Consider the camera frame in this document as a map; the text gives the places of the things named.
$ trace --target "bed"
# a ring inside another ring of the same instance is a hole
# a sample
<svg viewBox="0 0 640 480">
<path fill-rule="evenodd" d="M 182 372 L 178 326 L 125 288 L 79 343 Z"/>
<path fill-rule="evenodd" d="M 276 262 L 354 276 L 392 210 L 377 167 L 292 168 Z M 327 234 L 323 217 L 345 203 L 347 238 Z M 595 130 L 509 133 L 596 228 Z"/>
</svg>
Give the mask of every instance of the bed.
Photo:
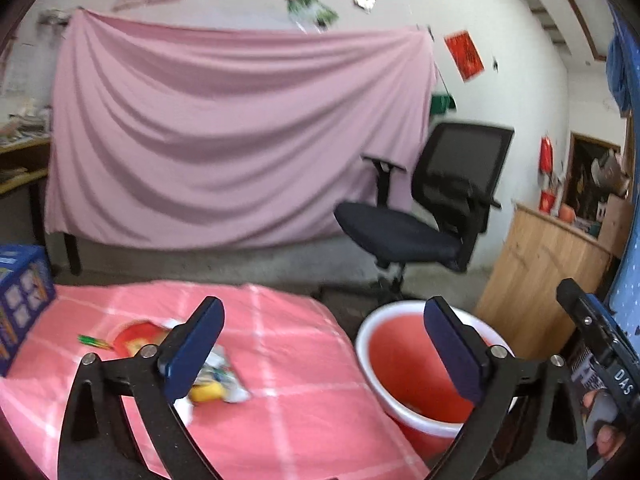
<svg viewBox="0 0 640 480">
<path fill-rule="evenodd" d="M 66 396 L 92 350 L 78 334 L 110 340 L 133 320 L 185 320 L 205 296 L 225 305 L 218 341 L 252 394 L 243 404 L 197 405 L 189 425 L 226 480 L 421 480 L 428 472 L 365 384 L 344 332 L 310 298 L 184 282 L 58 286 L 57 293 L 0 380 L 0 408 L 50 480 Z M 166 476 L 132 399 L 124 400 L 149 469 Z"/>
</svg>

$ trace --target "red poster on wall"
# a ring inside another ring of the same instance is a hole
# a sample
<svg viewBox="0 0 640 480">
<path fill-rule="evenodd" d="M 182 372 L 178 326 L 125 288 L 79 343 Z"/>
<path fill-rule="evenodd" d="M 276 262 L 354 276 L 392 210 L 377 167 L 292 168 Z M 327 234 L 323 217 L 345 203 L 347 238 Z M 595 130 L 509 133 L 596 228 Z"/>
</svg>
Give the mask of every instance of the red poster on wall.
<svg viewBox="0 0 640 480">
<path fill-rule="evenodd" d="M 473 76 L 484 72 L 484 65 L 480 59 L 480 55 L 476 50 L 474 42 L 471 41 L 471 36 L 465 30 L 458 32 L 452 36 L 447 36 L 444 39 L 447 47 L 453 56 L 456 66 L 462 76 L 462 81 L 468 81 Z"/>
</svg>

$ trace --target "metal screw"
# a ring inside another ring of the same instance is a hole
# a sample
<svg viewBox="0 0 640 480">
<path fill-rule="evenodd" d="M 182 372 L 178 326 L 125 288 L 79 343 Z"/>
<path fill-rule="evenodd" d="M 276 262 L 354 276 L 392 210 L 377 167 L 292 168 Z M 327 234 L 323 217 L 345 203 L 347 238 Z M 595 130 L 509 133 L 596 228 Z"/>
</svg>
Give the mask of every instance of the metal screw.
<svg viewBox="0 0 640 480">
<path fill-rule="evenodd" d="M 509 355 L 509 352 L 504 346 L 493 345 L 491 347 L 491 354 L 498 359 L 504 359 L 505 357 L 507 357 L 507 355 Z"/>
<path fill-rule="evenodd" d="M 552 355 L 551 359 L 549 360 L 551 361 L 551 364 L 553 366 L 557 366 L 557 367 L 564 366 L 564 359 L 562 359 L 562 357 L 560 357 L 559 355 Z"/>
<path fill-rule="evenodd" d="M 97 358 L 98 356 L 96 354 L 94 354 L 93 352 L 89 352 L 88 354 L 85 354 L 82 356 L 82 359 L 80 359 L 80 362 L 83 365 L 90 365 L 91 363 L 93 363 L 95 361 L 95 358 Z"/>
<path fill-rule="evenodd" d="M 142 355 L 142 357 L 145 359 L 148 357 L 153 357 L 154 355 L 156 355 L 156 352 L 158 352 L 158 347 L 156 345 L 144 345 L 140 349 L 140 355 Z"/>
</svg>

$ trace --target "pink cloth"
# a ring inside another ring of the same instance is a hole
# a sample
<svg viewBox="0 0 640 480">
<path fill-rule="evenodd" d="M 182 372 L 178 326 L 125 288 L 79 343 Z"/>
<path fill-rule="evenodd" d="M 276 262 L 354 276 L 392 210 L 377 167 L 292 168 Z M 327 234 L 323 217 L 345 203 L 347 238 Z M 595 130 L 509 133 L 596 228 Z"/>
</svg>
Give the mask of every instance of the pink cloth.
<svg viewBox="0 0 640 480">
<path fill-rule="evenodd" d="M 334 234 L 337 202 L 373 197 L 361 153 L 414 166 L 432 46 L 415 28 L 232 32 L 78 11 L 54 84 L 47 231 L 156 249 Z M 408 176 L 393 184 L 408 208 Z"/>
<path fill-rule="evenodd" d="M 219 343 L 253 398 L 195 407 L 189 431 L 225 480 L 422 480 L 427 473 L 366 386 L 335 319 L 311 298 L 261 286 L 154 282 L 58 286 L 6 379 L 0 407 L 35 463 L 56 480 L 78 334 L 109 340 L 136 319 L 184 320 L 205 296 L 225 305 Z M 132 399 L 127 413 L 147 465 L 166 475 Z"/>
</svg>

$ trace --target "white bucket rim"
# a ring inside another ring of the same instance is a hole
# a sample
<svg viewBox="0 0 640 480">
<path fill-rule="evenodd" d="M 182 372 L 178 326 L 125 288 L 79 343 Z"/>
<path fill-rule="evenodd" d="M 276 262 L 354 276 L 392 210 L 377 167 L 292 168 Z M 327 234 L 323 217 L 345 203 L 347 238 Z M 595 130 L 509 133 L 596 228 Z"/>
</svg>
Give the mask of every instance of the white bucket rim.
<svg viewBox="0 0 640 480">
<path fill-rule="evenodd" d="M 358 330 L 355 344 L 356 355 L 358 356 L 360 367 L 364 371 L 367 382 L 369 382 L 378 398 L 383 401 L 383 405 L 385 405 L 389 415 L 402 424 L 422 433 L 444 438 L 455 438 L 462 428 L 463 423 L 443 422 L 412 412 L 412 410 L 396 400 L 380 383 L 369 361 L 369 341 L 376 329 L 384 322 L 396 317 L 406 316 L 407 314 L 422 315 L 424 313 L 425 301 L 426 300 L 396 301 L 395 303 L 389 303 L 373 311 L 373 313 L 364 320 L 360 330 Z M 452 307 L 452 309 L 462 323 L 472 326 L 482 337 L 492 341 L 494 344 L 504 346 L 513 354 L 513 351 L 511 351 L 506 341 L 493 328 L 487 325 L 487 323 L 464 310 L 455 307 Z"/>
</svg>

